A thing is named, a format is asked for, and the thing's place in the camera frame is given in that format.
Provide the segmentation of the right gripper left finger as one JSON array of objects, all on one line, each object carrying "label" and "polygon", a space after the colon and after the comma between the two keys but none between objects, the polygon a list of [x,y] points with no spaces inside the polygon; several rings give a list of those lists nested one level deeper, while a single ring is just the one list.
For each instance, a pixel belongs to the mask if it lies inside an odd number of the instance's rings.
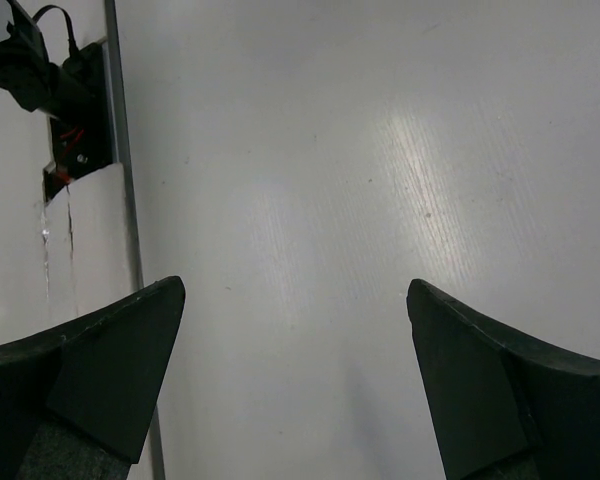
[{"label": "right gripper left finger", "polygon": [[0,479],[125,479],[139,462],[185,305],[170,276],[0,345]]}]

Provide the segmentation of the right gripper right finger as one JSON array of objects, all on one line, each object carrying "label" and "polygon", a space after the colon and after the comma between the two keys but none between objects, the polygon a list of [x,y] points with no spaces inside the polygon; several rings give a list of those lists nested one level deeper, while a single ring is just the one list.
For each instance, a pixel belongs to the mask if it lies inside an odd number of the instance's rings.
[{"label": "right gripper right finger", "polygon": [[600,479],[600,360],[413,280],[406,305],[449,479]]}]

